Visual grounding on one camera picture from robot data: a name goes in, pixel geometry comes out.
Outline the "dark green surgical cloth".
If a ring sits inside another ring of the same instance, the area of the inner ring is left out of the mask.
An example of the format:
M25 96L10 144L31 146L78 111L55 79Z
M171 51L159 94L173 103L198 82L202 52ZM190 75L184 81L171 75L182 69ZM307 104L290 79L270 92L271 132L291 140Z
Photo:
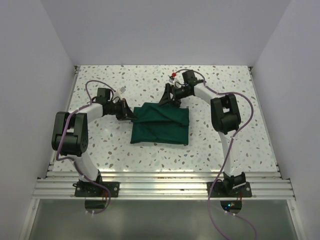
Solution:
M188 108L146 102L133 109L131 144L189 144L190 112Z

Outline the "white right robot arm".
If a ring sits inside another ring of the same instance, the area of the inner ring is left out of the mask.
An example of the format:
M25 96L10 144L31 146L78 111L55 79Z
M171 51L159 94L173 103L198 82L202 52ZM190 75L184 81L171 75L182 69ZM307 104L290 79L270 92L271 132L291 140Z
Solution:
M210 106L211 124L218 133L222 144L224 162L221 170L223 179L211 184L211 197L235 196L246 184L244 170L240 163L240 151L237 141L228 134L239 130L241 115L237 98L233 93L218 93L207 86L205 78L198 79L195 71L186 70L182 73L183 83L176 80L177 73L169 76L159 105L181 105L181 99L195 96Z

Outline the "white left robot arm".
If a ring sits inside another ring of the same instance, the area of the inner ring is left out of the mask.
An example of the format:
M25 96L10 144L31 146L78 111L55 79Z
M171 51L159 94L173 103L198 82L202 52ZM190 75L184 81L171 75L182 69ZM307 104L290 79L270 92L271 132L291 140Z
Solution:
M89 103L73 111L59 111L55 115L51 146L55 160L70 161L78 173L80 184L92 196L103 193L101 173L87 153L89 146L89 123L104 116L115 116L118 121L136 120L125 98L114 100L115 92L100 87Z

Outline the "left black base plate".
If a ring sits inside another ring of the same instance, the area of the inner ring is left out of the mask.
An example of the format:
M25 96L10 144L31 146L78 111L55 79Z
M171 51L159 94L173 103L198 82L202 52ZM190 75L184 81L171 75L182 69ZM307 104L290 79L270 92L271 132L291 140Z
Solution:
M120 190L120 183L117 181L95 182L94 184L78 181L73 183L72 186L75 188L74 196L82 198L117 198Z

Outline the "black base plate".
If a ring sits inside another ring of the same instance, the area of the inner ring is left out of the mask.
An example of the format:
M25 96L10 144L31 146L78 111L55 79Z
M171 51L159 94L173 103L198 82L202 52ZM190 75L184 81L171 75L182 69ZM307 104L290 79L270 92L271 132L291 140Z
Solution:
M245 185L238 188L225 190L223 183L221 181L217 181L214 184L212 191L210 191L212 184L213 182L206 183L207 193L211 193L211 198L251 198L253 196L249 182L246 182Z
M72 186L75 188L74 196L82 198L117 198L120 190L120 183L117 181L95 182L94 184L78 181L73 183Z

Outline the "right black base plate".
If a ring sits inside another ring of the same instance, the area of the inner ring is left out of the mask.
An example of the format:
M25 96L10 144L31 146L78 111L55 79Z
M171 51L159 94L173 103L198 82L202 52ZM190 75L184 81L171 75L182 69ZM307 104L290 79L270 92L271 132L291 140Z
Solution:
M223 183L221 181L217 181L214 184L212 191L210 191L212 184L213 182L206 183L207 193L211 193L211 198L251 198L253 196L249 182L246 182L245 185L238 188L225 190Z

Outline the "aluminium rail frame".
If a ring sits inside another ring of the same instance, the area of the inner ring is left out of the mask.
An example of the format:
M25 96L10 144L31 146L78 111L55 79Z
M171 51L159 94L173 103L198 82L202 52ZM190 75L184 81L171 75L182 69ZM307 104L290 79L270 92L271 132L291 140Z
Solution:
M38 179L22 229L22 240L303 240L295 194L284 179L264 124L247 66L83 65L65 112L89 103L98 88L121 87L134 112L159 103L169 76L183 83L195 71L219 94L234 94L241 117L229 133L238 144L240 166L252 197L215 198L207 182L223 179L224 153L211 122L210 105L196 96L189 109L189 143L131 144L133 120L106 115L88 124L89 154L102 182L119 182L118 197L75 197L79 175L69 160L54 160Z

